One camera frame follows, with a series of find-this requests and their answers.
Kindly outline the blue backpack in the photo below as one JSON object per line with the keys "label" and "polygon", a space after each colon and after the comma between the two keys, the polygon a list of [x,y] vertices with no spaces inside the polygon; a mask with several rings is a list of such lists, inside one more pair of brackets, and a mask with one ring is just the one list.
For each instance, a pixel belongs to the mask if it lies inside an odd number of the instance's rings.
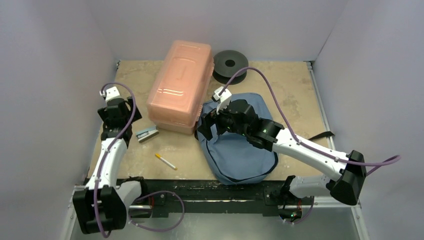
{"label": "blue backpack", "polygon": [[197,139],[211,171],[224,185],[259,183],[279,163],[276,153],[252,146],[241,135],[229,132],[217,135],[215,125],[211,133],[211,140],[201,133],[197,133]]}

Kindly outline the yellow white pencil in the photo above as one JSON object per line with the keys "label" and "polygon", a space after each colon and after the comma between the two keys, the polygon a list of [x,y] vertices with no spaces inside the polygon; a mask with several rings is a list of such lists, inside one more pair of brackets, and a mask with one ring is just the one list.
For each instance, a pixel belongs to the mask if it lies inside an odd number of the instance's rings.
{"label": "yellow white pencil", "polygon": [[163,162],[164,164],[166,164],[168,167],[170,167],[171,169],[173,169],[174,171],[177,171],[178,168],[172,164],[171,162],[169,162],[168,160],[166,160],[165,158],[163,158],[160,154],[156,153],[155,157],[157,159],[159,159],[161,162]]}

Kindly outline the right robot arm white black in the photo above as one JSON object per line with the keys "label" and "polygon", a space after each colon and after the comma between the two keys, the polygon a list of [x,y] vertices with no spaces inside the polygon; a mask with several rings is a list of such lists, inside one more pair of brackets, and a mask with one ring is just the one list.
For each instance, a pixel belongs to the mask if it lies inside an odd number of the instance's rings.
{"label": "right robot arm white black", "polygon": [[213,127],[217,135],[241,135],[258,149],[292,157],[322,173],[317,177],[287,178],[280,191],[284,202],[292,204],[307,196],[329,195],[346,205],[358,203],[367,177],[364,155],[359,151],[336,151],[299,137],[282,124],[259,117],[244,99],[204,113],[197,131],[210,141]]}

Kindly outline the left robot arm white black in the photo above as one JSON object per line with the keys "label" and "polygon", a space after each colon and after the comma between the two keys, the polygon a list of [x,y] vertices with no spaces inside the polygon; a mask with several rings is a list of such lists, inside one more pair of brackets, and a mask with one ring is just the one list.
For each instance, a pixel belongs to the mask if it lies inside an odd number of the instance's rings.
{"label": "left robot arm white black", "polygon": [[129,178],[117,185],[119,167],[133,135],[132,123],[142,118],[134,99],[109,99],[97,113],[103,121],[99,158],[84,189],[72,197],[83,234],[123,229],[129,205],[133,201],[142,205],[149,199],[142,177]]}

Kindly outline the black filament spool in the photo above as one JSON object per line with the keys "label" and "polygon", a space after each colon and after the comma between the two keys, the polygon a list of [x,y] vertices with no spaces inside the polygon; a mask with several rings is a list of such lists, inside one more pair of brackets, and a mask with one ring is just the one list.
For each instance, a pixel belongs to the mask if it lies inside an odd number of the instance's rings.
{"label": "black filament spool", "polygon": [[225,85],[231,77],[240,69],[249,66],[247,57],[236,50],[223,50],[213,57],[214,70],[212,76],[214,79]]}

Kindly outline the pink translucent plastic box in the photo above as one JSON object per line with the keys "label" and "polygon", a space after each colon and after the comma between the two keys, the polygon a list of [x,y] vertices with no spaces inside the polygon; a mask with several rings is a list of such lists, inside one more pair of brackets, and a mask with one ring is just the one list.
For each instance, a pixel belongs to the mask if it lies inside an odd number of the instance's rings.
{"label": "pink translucent plastic box", "polygon": [[158,128],[193,134],[213,70],[209,44],[174,41],[147,98],[148,118]]}

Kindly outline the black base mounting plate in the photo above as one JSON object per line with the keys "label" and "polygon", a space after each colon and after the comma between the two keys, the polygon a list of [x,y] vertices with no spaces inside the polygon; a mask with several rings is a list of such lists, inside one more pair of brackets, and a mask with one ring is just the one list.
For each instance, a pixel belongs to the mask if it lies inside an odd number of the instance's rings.
{"label": "black base mounting plate", "polygon": [[[179,195],[184,208],[172,193]],[[84,188],[77,191],[72,203],[84,224],[95,224],[94,204],[98,204],[100,220],[115,224],[129,216],[166,218],[170,213],[261,214],[264,217],[286,215],[280,206],[295,207],[310,203],[288,191],[284,181],[265,180],[254,184],[223,185],[216,180],[170,180],[131,177],[118,179],[117,186]]]}

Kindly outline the aluminium frame rail front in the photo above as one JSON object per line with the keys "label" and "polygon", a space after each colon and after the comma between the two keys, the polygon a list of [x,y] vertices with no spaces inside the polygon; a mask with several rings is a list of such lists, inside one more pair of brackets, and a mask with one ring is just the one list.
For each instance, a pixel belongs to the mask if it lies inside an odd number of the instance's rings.
{"label": "aluminium frame rail front", "polygon": [[310,203],[279,206],[285,215],[256,213],[186,213],[167,217],[129,216],[125,227],[110,239],[136,240],[367,240],[361,206],[343,204],[331,196],[307,197]]}

